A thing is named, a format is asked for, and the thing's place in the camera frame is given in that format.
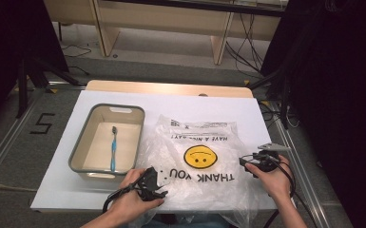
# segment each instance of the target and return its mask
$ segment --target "toothbrush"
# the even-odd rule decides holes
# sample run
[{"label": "toothbrush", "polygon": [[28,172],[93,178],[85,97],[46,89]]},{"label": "toothbrush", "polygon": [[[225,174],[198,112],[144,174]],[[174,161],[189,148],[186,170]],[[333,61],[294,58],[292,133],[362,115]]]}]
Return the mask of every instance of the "toothbrush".
[{"label": "toothbrush", "polygon": [[111,165],[110,169],[111,172],[115,171],[115,150],[117,149],[117,127],[112,126],[112,133],[114,134],[114,140],[112,141],[111,145]]}]

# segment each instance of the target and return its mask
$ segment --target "plastic bag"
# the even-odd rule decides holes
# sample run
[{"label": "plastic bag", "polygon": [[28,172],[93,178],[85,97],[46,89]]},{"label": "plastic bag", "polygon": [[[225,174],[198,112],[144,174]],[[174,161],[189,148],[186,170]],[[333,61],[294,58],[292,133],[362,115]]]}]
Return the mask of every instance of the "plastic bag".
[{"label": "plastic bag", "polygon": [[[236,226],[249,227],[259,201],[248,184],[251,175],[239,165],[246,154],[236,123],[180,123],[161,116],[141,145],[136,166],[153,166],[171,179],[161,189],[168,191],[162,207],[221,214]],[[135,225],[149,222],[156,212]]]}]

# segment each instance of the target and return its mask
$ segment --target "hand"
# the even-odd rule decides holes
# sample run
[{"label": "hand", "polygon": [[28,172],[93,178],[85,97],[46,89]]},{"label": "hand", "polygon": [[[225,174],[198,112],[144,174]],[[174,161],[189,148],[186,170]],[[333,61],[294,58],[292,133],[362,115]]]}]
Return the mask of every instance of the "hand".
[{"label": "hand", "polygon": [[[280,162],[286,163],[281,164],[281,167],[290,175],[292,176],[292,173],[290,172],[290,169],[288,167],[289,161],[284,158],[282,155],[279,155]],[[279,200],[282,198],[288,198],[290,199],[290,181],[284,175],[280,169],[276,168],[271,172],[265,173],[258,169],[257,166],[247,163],[245,167],[253,174],[257,175],[260,180],[262,181],[262,186],[265,189],[265,191],[269,194],[269,196],[272,197],[274,200]]]},{"label": "hand", "polygon": [[[121,182],[120,188],[127,187],[130,183],[138,179],[144,171],[145,169],[129,170],[124,180]],[[86,224],[84,227],[117,227],[136,219],[144,212],[158,207],[163,203],[163,199],[143,201],[139,197],[138,192],[136,190],[132,190],[114,200],[108,211]]]}]

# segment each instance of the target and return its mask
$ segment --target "toothbrush handle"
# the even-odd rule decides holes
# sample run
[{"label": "toothbrush handle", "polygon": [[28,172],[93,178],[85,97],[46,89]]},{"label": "toothbrush handle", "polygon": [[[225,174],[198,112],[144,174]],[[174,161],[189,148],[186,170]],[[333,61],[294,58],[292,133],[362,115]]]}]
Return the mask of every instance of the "toothbrush handle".
[{"label": "toothbrush handle", "polygon": [[112,145],[111,145],[111,165],[110,165],[111,172],[115,171],[115,150],[116,149],[117,149],[117,143],[115,141],[113,141]]}]

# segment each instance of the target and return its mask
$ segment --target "smiley face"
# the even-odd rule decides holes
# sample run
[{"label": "smiley face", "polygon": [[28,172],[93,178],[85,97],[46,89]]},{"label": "smiley face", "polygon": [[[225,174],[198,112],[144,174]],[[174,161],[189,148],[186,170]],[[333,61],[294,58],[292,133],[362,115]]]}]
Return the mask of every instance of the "smiley face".
[{"label": "smiley face", "polygon": [[212,166],[218,156],[207,146],[195,145],[185,151],[183,159],[193,168],[204,169]]}]

